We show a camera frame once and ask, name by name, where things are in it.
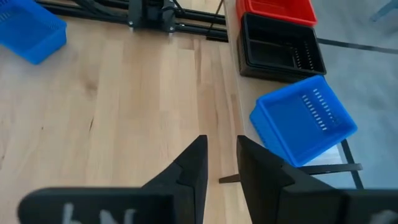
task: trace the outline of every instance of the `black basket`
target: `black basket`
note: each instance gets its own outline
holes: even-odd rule
[[[242,76],[296,82],[326,74],[311,27],[245,13],[237,45]]]

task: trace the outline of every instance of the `blue basket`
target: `blue basket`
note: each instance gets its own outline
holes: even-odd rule
[[[264,146],[295,167],[303,166],[357,130],[319,75],[260,97],[250,120]]]
[[[0,44],[33,64],[65,45],[66,27],[33,0],[0,0]]]

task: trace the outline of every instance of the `concrete floor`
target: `concrete floor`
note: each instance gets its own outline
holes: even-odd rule
[[[398,49],[398,9],[369,18],[389,0],[313,0],[317,36]],[[358,125],[348,139],[366,188],[398,188],[398,55],[321,45],[326,79]],[[349,174],[323,175],[335,187],[353,187]]]

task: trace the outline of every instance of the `wood grain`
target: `wood grain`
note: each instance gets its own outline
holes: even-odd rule
[[[39,66],[0,47],[0,223],[49,186],[141,186],[199,134],[209,139],[205,223],[249,223],[229,45],[64,18],[68,44]]]

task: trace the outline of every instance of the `red basket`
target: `red basket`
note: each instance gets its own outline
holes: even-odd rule
[[[239,19],[251,12],[305,26],[317,24],[311,0],[236,0],[236,12]]]

